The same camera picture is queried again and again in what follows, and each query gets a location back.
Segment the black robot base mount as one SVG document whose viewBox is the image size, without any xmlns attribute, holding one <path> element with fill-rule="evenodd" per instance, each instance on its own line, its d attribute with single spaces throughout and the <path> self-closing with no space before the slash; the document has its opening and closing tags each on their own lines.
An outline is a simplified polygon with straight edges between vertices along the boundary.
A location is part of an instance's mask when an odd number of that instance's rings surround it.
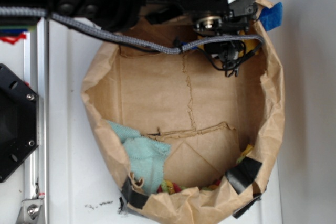
<svg viewBox="0 0 336 224">
<path fill-rule="evenodd" d="M 1 183 L 37 148 L 38 95 L 1 64 Z"/>
</svg>

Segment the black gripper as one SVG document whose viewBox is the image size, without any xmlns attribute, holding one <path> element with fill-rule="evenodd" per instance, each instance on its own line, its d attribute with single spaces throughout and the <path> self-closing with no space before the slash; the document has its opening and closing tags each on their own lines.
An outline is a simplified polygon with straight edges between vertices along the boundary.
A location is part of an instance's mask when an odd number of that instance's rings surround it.
<svg viewBox="0 0 336 224">
<path fill-rule="evenodd" d="M 194 20 L 193 29 L 203 36 L 223 34 L 238 35 L 248 33 L 250 21 L 256 19 L 258 5 L 256 0 L 226 0 L 228 11 L 221 14 L 208 14 Z"/>
</svg>

